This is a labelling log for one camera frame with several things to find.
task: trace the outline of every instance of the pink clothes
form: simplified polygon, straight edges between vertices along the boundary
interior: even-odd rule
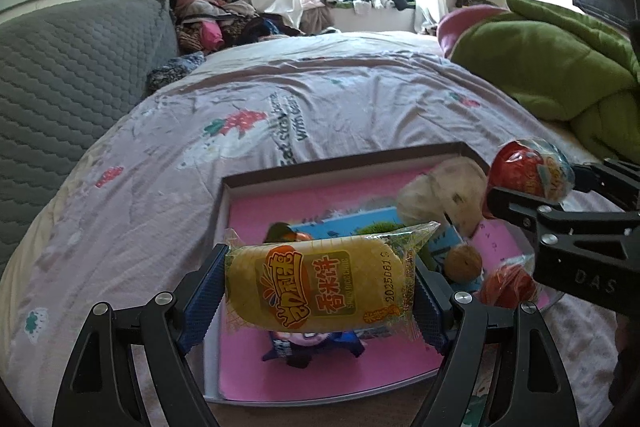
[[[220,26],[215,21],[203,21],[200,23],[200,44],[210,52],[218,51],[225,45]]]
[[[449,58],[456,42],[472,26],[489,17],[508,12],[505,8],[478,4],[467,8],[460,8],[445,15],[438,24],[438,44],[444,52],[445,58]]]

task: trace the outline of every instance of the bedsheet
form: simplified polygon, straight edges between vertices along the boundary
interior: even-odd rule
[[[518,136],[552,140],[574,161],[593,160],[433,49],[432,39],[411,34],[235,48],[123,118],[34,222],[5,271],[16,277],[0,283],[0,298],[13,291],[11,312],[0,317],[2,377],[34,424],[50,425],[92,304],[141,305],[198,265],[214,240],[209,223],[225,176],[457,140],[490,162],[503,142]],[[599,196],[575,194],[569,203],[612,209]],[[610,407],[616,360],[613,313],[566,297],[546,319],[582,424],[599,425]],[[164,425],[148,368],[139,353],[136,358],[152,424]],[[286,418],[278,411],[261,424],[281,425]],[[393,417],[377,418],[381,427],[394,425]]]

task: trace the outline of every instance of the plastic wrapper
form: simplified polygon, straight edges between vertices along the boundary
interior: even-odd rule
[[[566,156],[546,140],[532,138],[509,142],[500,149],[489,171],[487,190],[510,188],[559,202],[574,184],[574,170]],[[486,204],[482,213],[493,217]]]
[[[284,333],[332,333],[410,324],[415,254],[439,227],[231,246],[225,259],[227,323]]]
[[[282,333],[270,331],[271,350],[262,356],[262,361],[286,359],[287,365],[304,369],[314,355],[334,349],[347,349],[359,357],[365,347],[355,331],[337,333]]]
[[[537,302],[542,286],[530,275],[534,256],[521,255],[506,260],[484,278],[478,299],[486,305],[515,309],[520,302]]]

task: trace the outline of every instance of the brown ball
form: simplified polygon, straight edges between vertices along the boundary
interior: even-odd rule
[[[482,257],[474,247],[458,245],[451,248],[444,260],[444,275],[453,282],[466,284],[482,273]]]

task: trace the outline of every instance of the pink paper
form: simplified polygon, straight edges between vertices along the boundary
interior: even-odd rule
[[[309,188],[285,194],[258,196],[234,201],[229,226],[247,245],[260,245],[271,223],[300,223],[331,209],[357,210],[374,198],[396,198],[399,190],[425,169],[398,172],[323,188]]]
[[[383,387],[440,367],[442,357],[420,340],[395,335],[365,343],[357,359],[346,349],[335,349],[313,357],[306,369],[297,369],[284,359],[260,359],[271,349],[264,330],[223,333],[220,393],[236,401],[312,400]]]
[[[248,245],[260,244],[271,223],[299,223],[328,209],[358,209],[374,198],[395,198],[398,191],[424,169],[398,172],[323,188],[247,198],[233,202],[229,226]],[[483,221],[484,235],[473,244],[485,266],[497,266],[507,255],[522,252],[499,221]],[[358,393],[398,383],[440,367],[442,357],[423,341],[402,335],[366,341],[359,357],[345,349],[320,354],[306,369],[289,367],[283,359],[263,362],[271,349],[264,330],[243,328],[220,333],[219,390],[227,400],[244,402],[301,401]]]

